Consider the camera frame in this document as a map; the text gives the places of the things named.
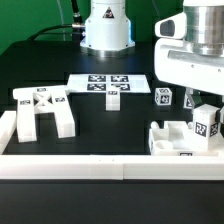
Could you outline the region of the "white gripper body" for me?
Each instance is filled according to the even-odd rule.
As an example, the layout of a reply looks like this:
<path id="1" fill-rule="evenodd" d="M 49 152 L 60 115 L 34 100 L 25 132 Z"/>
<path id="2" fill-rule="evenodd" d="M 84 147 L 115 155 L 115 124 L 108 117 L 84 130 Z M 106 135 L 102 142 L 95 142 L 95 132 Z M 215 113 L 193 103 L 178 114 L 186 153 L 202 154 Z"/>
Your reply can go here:
<path id="1" fill-rule="evenodd" d="M 184 0 L 155 24 L 160 81 L 224 96 L 224 0 Z"/>

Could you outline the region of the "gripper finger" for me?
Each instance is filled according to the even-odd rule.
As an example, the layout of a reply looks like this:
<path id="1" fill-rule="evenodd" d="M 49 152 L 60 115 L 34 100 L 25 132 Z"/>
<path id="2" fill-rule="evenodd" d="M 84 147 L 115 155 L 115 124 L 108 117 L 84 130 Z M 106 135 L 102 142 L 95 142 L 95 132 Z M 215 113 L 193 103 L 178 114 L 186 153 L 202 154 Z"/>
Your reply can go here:
<path id="1" fill-rule="evenodd" d="M 222 96 L 222 106 L 216 111 L 216 121 L 224 125 L 224 95 Z"/>
<path id="2" fill-rule="evenodd" d="M 202 98 L 198 90 L 187 88 L 185 94 L 191 104 L 191 112 L 194 112 L 197 107 L 202 105 Z"/>

